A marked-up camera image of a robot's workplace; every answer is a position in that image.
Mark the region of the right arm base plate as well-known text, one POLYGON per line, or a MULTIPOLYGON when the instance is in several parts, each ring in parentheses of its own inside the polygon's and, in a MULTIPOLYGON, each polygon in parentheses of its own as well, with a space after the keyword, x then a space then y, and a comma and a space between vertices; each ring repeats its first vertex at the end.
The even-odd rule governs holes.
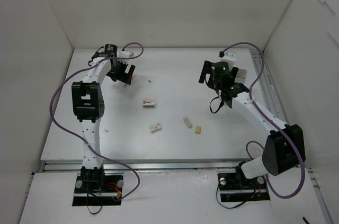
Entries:
POLYGON ((217 195, 221 203, 269 201, 264 176, 240 182, 235 173, 218 173, 217 195))

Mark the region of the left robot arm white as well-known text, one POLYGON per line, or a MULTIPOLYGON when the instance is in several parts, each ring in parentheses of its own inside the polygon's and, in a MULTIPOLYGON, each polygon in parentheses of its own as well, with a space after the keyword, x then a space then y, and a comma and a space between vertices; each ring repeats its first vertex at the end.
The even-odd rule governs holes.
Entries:
POLYGON ((117 52, 117 46, 106 44, 104 51, 96 52, 92 57, 90 69, 79 82, 72 83, 73 113, 81 124, 83 162, 81 181, 86 188, 94 192, 102 191, 106 185, 103 158, 100 154, 100 122, 105 111, 101 83, 105 76, 114 82, 130 85, 135 66, 128 65, 134 57, 132 51, 123 49, 117 52))

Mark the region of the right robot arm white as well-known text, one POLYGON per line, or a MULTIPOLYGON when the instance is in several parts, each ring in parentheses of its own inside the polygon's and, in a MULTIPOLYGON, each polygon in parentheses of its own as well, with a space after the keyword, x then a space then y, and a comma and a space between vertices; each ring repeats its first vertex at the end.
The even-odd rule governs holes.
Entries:
POLYGON ((230 69, 226 61, 205 61, 199 83, 206 83, 217 93, 222 104, 243 115, 266 139, 262 155, 240 164, 234 175, 236 185, 246 188, 258 176, 277 176, 304 163, 306 155, 301 127, 288 125, 257 103, 249 89, 235 81, 237 72, 238 68, 230 69))

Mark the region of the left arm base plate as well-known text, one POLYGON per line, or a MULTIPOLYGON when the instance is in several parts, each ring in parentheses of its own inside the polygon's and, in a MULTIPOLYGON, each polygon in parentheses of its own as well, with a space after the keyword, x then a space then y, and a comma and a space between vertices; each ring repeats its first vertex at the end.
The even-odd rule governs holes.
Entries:
POLYGON ((123 176, 119 174, 106 175, 101 187, 89 185, 77 176, 73 207, 100 207, 100 206, 120 206, 122 201, 123 176))

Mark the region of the pink highlighter pen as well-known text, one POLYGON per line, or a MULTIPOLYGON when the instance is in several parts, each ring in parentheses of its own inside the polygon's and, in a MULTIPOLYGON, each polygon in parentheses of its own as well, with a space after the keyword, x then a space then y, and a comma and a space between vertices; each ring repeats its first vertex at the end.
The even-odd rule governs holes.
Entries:
POLYGON ((132 82, 136 77, 137 77, 137 74, 133 74, 133 75, 132 75, 132 78, 131 78, 131 82, 132 82))

